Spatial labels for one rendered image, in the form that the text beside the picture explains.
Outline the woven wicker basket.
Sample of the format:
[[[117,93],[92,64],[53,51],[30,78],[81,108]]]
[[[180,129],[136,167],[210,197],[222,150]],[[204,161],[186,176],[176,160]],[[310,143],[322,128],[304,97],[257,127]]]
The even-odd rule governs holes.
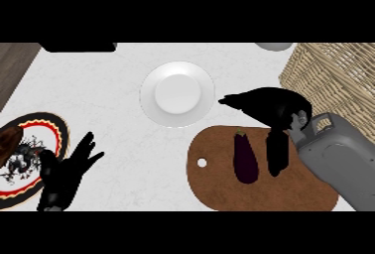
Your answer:
[[[375,43],[298,43],[279,81],[312,115],[340,115],[375,144]]]

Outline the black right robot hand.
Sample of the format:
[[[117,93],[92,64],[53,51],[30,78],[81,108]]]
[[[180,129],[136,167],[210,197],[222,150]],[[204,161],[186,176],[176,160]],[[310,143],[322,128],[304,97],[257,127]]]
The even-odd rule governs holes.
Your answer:
[[[288,166],[288,134],[301,131],[312,118],[312,104],[294,91],[279,87],[261,87],[226,95],[220,104],[241,110],[270,127],[267,143],[269,171],[276,177]]]

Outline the pale grey round object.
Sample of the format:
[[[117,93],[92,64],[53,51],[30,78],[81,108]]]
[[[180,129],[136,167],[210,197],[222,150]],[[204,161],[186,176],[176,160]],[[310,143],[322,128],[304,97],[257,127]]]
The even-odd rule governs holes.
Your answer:
[[[258,47],[267,51],[281,52],[291,47],[291,43],[258,43]]]

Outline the purple eggplant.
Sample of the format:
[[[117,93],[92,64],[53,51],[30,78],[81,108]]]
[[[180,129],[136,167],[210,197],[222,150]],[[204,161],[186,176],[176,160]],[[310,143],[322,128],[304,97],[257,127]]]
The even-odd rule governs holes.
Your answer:
[[[251,184],[258,180],[258,162],[251,147],[248,135],[242,130],[235,134],[235,157],[233,167],[238,180],[244,184]]]

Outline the brown wooden cutting board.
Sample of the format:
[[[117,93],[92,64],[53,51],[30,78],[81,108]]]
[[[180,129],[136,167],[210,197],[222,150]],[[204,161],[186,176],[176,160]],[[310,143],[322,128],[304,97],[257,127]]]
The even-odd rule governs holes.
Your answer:
[[[235,134],[242,130],[257,156],[260,176],[247,185],[233,168]],[[188,151],[188,182],[199,201],[216,210],[331,211],[338,193],[310,172],[288,142],[288,167],[273,177],[267,164],[266,138],[261,127],[211,126],[195,136]]]

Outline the black red patterned plate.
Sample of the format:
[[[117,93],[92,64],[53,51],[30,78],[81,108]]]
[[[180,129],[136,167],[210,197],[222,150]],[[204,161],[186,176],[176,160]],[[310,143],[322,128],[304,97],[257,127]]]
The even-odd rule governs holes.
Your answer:
[[[69,126],[65,119],[49,112],[30,113],[2,128],[21,127],[24,135],[16,149],[0,167],[0,210],[24,203],[43,189],[40,153],[50,150],[61,161],[69,151]]]

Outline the black appliance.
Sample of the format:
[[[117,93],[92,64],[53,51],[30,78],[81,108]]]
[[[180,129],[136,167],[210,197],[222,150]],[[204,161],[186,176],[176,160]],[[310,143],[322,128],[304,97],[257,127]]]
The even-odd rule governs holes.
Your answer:
[[[115,51],[117,43],[41,43],[41,47],[50,53],[106,53]]]

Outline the white round plate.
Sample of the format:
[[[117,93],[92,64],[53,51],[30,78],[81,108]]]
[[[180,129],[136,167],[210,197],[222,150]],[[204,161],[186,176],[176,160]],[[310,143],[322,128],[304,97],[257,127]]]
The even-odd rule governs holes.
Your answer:
[[[168,128],[196,123],[210,112],[214,100],[213,78],[193,63],[162,64],[140,86],[139,102],[145,115]]]

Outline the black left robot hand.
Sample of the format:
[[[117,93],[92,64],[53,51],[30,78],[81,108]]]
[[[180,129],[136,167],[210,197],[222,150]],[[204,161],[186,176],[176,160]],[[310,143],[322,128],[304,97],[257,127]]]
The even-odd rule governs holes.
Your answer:
[[[68,158],[59,161],[50,150],[41,152],[40,177],[44,189],[38,211],[64,211],[71,206],[84,174],[103,156],[103,152],[92,155],[93,149],[95,133],[89,132]]]

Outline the brown food item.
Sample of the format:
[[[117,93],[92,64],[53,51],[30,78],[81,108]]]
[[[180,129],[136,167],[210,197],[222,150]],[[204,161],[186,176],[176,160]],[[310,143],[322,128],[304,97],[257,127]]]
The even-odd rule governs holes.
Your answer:
[[[0,168],[16,150],[22,137],[24,129],[19,126],[9,127],[0,132]]]

